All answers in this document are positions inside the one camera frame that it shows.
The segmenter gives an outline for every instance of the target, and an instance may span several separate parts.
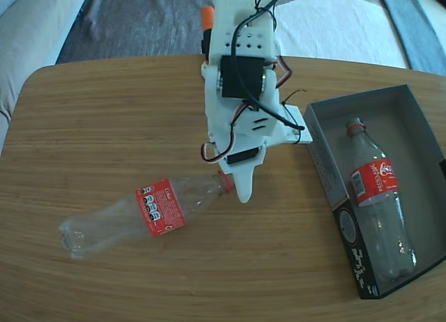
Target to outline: coca-cola logo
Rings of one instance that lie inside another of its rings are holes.
[[[379,174],[381,176],[386,176],[388,174],[393,174],[392,165],[381,163],[381,166],[379,168]]]

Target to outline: cardboard box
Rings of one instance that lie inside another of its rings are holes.
[[[396,282],[379,280],[369,259],[350,184],[353,149],[347,120],[360,117],[371,138],[393,162],[412,246],[415,272]],[[357,289],[363,299],[383,298],[446,259],[446,161],[410,89],[396,86],[312,103],[304,115],[308,145],[332,207]]]

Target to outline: empty plastic bottle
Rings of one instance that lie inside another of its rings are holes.
[[[185,225],[232,189],[232,176],[222,172],[159,181],[106,208],[69,217],[59,227],[62,246],[72,258],[82,259],[121,241],[162,235]]]
[[[358,209],[357,222],[375,275],[394,281],[410,275],[415,253],[406,230],[399,197],[399,184],[392,163],[366,132],[359,118],[347,122],[353,144],[351,183]]]

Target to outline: bottle label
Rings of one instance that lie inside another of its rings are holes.
[[[140,188],[134,193],[152,235],[159,236],[186,224],[169,179]]]
[[[399,189],[392,163],[387,158],[362,165],[350,177],[359,206],[379,194]]]

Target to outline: wooden table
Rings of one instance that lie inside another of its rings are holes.
[[[184,229],[68,258],[58,225],[165,176],[210,174],[201,56],[90,61],[25,84],[0,159],[0,321],[442,321],[446,264],[384,300],[358,298],[305,146],[268,150],[254,194]],[[291,102],[409,83],[446,150],[446,79],[288,59]]]

